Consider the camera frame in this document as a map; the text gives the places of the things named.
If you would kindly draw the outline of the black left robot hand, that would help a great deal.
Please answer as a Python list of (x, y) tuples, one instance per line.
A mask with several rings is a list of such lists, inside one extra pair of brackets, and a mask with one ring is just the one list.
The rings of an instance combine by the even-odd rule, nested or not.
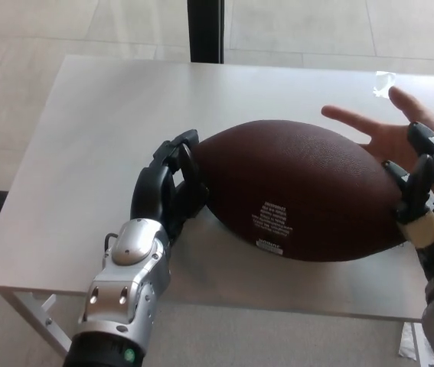
[(191, 149), (199, 143), (195, 129), (171, 141), (163, 141), (144, 167), (135, 184), (130, 207), (131, 219), (159, 222), (174, 243), (184, 223), (194, 218), (209, 196)]

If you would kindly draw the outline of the bare person's hand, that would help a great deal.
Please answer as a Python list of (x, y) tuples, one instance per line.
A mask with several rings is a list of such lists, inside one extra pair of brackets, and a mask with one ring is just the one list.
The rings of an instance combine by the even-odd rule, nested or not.
[[(408, 120), (408, 124), (419, 122), (434, 131), (434, 113), (428, 110), (416, 97), (393, 86), (389, 99)], [(418, 156), (407, 140), (409, 125), (391, 125), (373, 120), (337, 106), (323, 106), (321, 114), (329, 119), (348, 125), (368, 135), (370, 142), (361, 147), (379, 162), (393, 161), (406, 171), (412, 171)]]

